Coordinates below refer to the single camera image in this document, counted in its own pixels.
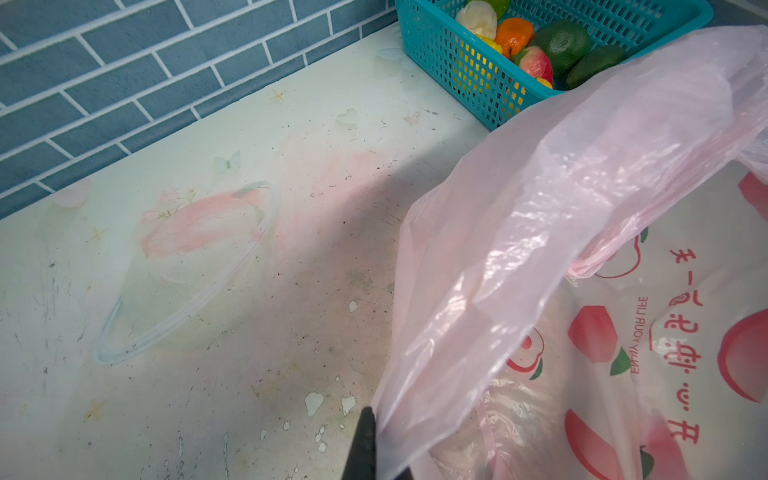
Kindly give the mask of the pale cream round fruit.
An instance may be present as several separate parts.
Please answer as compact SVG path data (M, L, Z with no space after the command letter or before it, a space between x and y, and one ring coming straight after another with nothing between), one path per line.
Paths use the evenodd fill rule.
M497 32L498 16L493 6L486 1L470 1L456 14L455 20L471 33L494 39Z

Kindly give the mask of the green avocado fruit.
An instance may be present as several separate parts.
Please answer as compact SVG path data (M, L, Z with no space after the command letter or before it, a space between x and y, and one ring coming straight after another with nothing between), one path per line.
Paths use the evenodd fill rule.
M626 60L627 52L616 45L604 45L595 48L581 58L566 76L566 86L574 89L594 75L616 66Z

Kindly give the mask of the pink plastic bag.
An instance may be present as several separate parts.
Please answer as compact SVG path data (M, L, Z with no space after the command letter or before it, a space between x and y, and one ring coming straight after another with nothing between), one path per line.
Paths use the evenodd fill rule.
M767 29L525 110L409 209L376 475L767 475Z

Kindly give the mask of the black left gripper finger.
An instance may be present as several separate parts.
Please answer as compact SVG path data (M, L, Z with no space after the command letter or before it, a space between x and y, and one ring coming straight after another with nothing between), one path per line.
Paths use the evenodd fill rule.
M373 409L366 406L361 411L341 479L376 478L376 421Z

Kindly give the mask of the yellow lemon fruit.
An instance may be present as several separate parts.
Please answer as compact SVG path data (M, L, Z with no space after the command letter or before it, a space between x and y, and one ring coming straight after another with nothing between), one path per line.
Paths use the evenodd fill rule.
M485 44L490 46L494 51L496 51L496 52L498 52L500 54L503 53L502 47L498 43L496 43L493 39L490 39L490 38L482 36L482 35L479 35L478 38L481 41L483 41Z

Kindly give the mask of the red fruit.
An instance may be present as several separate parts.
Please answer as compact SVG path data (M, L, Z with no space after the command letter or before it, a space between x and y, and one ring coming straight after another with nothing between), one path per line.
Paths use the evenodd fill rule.
M513 59L513 62L529 76L536 80L553 83L553 67L547 54L537 46L523 48Z

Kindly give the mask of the green round fruit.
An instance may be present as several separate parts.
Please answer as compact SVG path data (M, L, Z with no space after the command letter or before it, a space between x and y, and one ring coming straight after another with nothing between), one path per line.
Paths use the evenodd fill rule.
M484 0L484 1L493 7L493 10L495 11L498 19L502 19L506 15L511 4L511 0Z

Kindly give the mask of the yellow orange mango fruit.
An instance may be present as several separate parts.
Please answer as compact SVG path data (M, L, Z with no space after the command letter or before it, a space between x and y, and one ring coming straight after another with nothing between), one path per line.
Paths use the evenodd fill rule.
M545 78L536 78L536 80L543 85L544 87L548 89L553 89L553 86L550 81L546 80Z

